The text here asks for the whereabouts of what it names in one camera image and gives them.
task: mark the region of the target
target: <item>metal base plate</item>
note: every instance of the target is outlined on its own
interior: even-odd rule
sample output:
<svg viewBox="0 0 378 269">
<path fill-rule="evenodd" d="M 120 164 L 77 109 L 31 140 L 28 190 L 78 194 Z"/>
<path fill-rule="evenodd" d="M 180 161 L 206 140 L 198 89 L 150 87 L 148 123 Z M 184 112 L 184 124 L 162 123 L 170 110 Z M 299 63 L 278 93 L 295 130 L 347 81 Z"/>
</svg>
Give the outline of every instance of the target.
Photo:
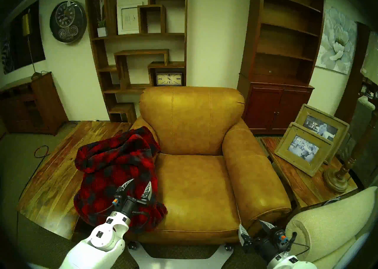
<svg viewBox="0 0 378 269">
<path fill-rule="evenodd" d="M 234 249 L 226 251 L 225 246 L 221 245 L 208 259 L 160 259 L 150 257 L 140 243 L 136 244 L 136 249 L 128 249 L 128 252 L 140 269 L 220 269 L 234 252 Z"/>
</svg>

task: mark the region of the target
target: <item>black wall clock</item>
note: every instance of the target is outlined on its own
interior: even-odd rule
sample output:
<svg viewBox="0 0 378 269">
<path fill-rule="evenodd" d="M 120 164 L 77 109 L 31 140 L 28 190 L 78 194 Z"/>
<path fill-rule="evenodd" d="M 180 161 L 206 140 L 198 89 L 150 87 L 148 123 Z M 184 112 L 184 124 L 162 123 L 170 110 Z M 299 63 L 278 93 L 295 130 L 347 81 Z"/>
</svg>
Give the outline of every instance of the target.
<svg viewBox="0 0 378 269">
<path fill-rule="evenodd" d="M 76 1 L 63 1 L 50 16 L 50 30 L 56 40 L 72 43 L 83 37 L 87 27 L 84 8 Z"/>
</svg>

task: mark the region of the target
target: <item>robotic arm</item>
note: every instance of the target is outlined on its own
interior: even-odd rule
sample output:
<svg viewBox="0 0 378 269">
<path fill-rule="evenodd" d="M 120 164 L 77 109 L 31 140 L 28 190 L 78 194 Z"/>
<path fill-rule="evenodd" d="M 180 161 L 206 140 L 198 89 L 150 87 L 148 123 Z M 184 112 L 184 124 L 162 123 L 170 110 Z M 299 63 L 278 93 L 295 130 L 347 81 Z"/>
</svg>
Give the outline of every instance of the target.
<svg viewBox="0 0 378 269">
<path fill-rule="evenodd" d="M 111 268 L 125 249 L 123 235 L 128 231 L 131 218 L 137 214 L 138 205 L 147 205 L 151 199 L 151 182 L 148 183 L 142 198 L 126 196 L 131 179 L 120 186 L 113 201 L 114 210 L 106 222 L 97 226 L 91 235 L 72 248 L 64 259 L 61 269 L 107 269 Z"/>
<path fill-rule="evenodd" d="M 316 269 L 313 263 L 299 261 L 296 256 L 289 254 L 297 237 L 296 232 L 289 240 L 283 229 L 268 222 L 259 221 L 268 234 L 263 239 L 252 239 L 245 228 L 241 224 L 239 225 L 239 240 L 245 253 L 250 253 L 254 249 L 267 263 L 267 269 Z"/>
<path fill-rule="evenodd" d="M 113 211 L 106 222 L 97 226 L 88 238 L 68 252 L 60 269 L 110 269 L 114 265 L 125 249 L 123 235 L 128 231 L 132 217 L 144 214 L 147 216 L 145 223 L 149 220 L 149 215 L 139 212 L 137 207 L 149 203 L 151 182 L 141 199 L 135 199 L 126 195 L 132 181 L 125 182 L 117 189 L 112 203 Z M 316 269 L 314 264 L 299 261 L 296 256 L 289 254 L 296 238 L 295 232 L 289 240 L 283 229 L 265 221 L 260 221 L 260 224 L 268 234 L 263 239 L 252 239 L 245 228 L 239 226 L 239 240 L 245 253 L 254 249 L 266 261 L 267 269 Z"/>
</svg>

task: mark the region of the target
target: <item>wooden lamp base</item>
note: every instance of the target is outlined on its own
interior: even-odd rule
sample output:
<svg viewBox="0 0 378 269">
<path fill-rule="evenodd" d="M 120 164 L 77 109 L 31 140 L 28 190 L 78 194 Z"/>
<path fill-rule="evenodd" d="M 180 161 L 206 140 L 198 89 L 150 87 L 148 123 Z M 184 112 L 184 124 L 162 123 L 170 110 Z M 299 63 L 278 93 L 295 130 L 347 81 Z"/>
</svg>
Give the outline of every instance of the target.
<svg viewBox="0 0 378 269">
<path fill-rule="evenodd" d="M 340 170 L 329 168 L 324 172 L 325 182 L 331 189 L 341 193 L 347 189 L 348 180 L 345 179 L 345 175 L 354 166 L 356 159 L 362 155 L 365 146 L 371 138 L 377 120 L 378 105 L 375 106 L 375 110 L 372 112 L 372 118 L 370 119 L 369 125 L 365 129 L 364 134 L 358 140 L 357 144 L 354 146 L 349 159 L 344 163 Z"/>
<path fill-rule="evenodd" d="M 347 189 L 348 181 L 345 179 L 345 176 L 340 178 L 337 172 L 339 172 L 339 170 L 329 168 L 323 173 L 323 175 L 325 182 L 331 189 L 342 193 Z"/>
</svg>

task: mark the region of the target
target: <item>floor lamp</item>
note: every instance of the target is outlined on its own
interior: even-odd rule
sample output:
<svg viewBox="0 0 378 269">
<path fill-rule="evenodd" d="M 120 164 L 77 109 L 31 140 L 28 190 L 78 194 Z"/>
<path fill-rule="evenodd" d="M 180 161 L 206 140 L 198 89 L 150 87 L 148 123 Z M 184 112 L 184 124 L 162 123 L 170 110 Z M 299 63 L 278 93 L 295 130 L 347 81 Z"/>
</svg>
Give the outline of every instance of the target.
<svg viewBox="0 0 378 269">
<path fill-rule="evenodd" d="M 31 54 L 31 49 L 30 49 L 30 41 L 29 41 L 29 35 L 31 34 L 31 18 L 30 18 L 30 9 L 29 11 L 22 16 L 22 35 L 28 37 L 28 47 L 29 47 L 29 53 L 30 53 L 30 59 L 31 63 L 33 64 L 33 69 L 34 69 L 34 74 L 31 76 L 31 79 L 36 79 L 42 74 L 39 72 L 36 72 L 36 68 L 34 67 L 34 62 L 33 62 L 33 56 Z"/>
<path fill-rule="evenodd" d="M 360 97 L 367 96 L 370 103 L 375 106 L 372 111 L 372 117 L 370 119 L 369 125 L 366 127 L 363 135 L 358 140 L 357 144 L 354 146 L 350 157 L 345 161 L 340 170 L 335 168 L 329 168 L 324 172 L 324 179 L 328 186 L 337 192 L 344 192 L 348 187 L 348 180 L 345 175 L 354 166 L 356 160 L 362 155 L 366 144 L 368 143 L 375 125 L 378 121 L 378 86 L 375 83 L 363 82 L 360 91 Z"/>
</svg>

